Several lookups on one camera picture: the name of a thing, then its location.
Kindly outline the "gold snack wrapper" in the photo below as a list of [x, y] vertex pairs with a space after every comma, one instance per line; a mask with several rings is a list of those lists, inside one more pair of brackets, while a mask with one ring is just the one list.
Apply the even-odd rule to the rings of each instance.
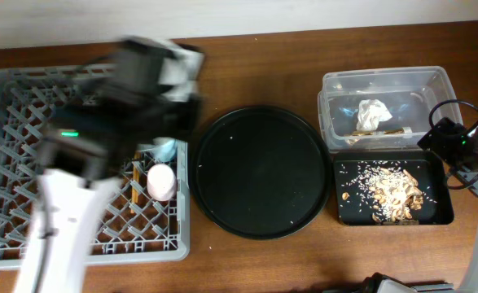
[[351, 133], [353, 138], [349, 138], [346, 142], [349, 145], [353, 145], [358, 142], [363, 136], [374, 136], [374, 135], [394, 135], [394, 134], [410, 134], [412, 129], [410, 127], [403, 127], [400, 129], [384, 130], [384, 131], [354, 131]]

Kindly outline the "pink cup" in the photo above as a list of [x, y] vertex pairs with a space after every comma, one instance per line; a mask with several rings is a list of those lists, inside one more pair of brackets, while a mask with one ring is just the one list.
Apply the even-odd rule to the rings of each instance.
[[177, 192], [177, 178], [167, 164], [154, 164], [147, 173], [147, 192], [157, 201], [168, 201]]

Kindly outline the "white tissue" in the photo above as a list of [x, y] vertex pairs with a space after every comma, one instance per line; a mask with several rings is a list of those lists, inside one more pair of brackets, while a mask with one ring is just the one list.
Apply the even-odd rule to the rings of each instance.
[[380, 122], [392, 119], [392, 114], [378, 99], [362, 100], [358, 105], [357, 131], [376, 131]]

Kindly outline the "blue cup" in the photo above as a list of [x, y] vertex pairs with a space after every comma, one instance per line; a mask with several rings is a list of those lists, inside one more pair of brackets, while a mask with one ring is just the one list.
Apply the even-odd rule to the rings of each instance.
[[154, 138], [152, 144], [142, 144], [141, 152], [152, 155], [154, 160], [167, 163], [176, 157], [177, 140], [173, 138]]

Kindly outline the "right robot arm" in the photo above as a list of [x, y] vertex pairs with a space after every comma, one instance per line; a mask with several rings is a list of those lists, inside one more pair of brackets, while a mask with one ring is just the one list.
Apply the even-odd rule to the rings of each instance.
[[[477, 106], [462, 100], [451, 99], [438, 103], [429, 113], [428, 123], [431, 129], [420, 139], [419, 146], [424, 150], [432, 151], [449, 165], [449, 173], [445, 175], [443, 183], [447, 184], [451, 177], [460, 181], [458, 186], [447, 186], [449, 189], [464, 190], [478, 185], [478, 119], [468, 128], [447, 117], [435, 123], [433, 115], [437, 109], [451, 103], [466, 105], [478, 112]], [[363, 281], [359, 291], [362, 293], [478, 292], [478, 228], [471, 262], [459, 287], [454, 289], [449, 284], [407, 286], [395, 278], [374, 273]]]

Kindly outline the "food scraps and rice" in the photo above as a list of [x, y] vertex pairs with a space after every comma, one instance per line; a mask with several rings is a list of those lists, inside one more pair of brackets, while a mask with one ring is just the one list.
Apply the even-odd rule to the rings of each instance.
[[436, 211], [421, 166], [396, 160], [335, 164], [339, 219], [345, 225], [417, 225]]

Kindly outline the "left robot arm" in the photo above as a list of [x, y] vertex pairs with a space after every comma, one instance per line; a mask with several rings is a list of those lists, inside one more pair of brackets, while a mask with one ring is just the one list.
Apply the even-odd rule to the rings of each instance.
[[86, 259], [121, 165], [157, 138], [187, 140], [200, 115], [197, 79], [204, 52], [192, 45], [144, 37], [122, 39], [112, 74], [58, 108], [37, 149], [40, 199], [17, 292], [78, 292]]

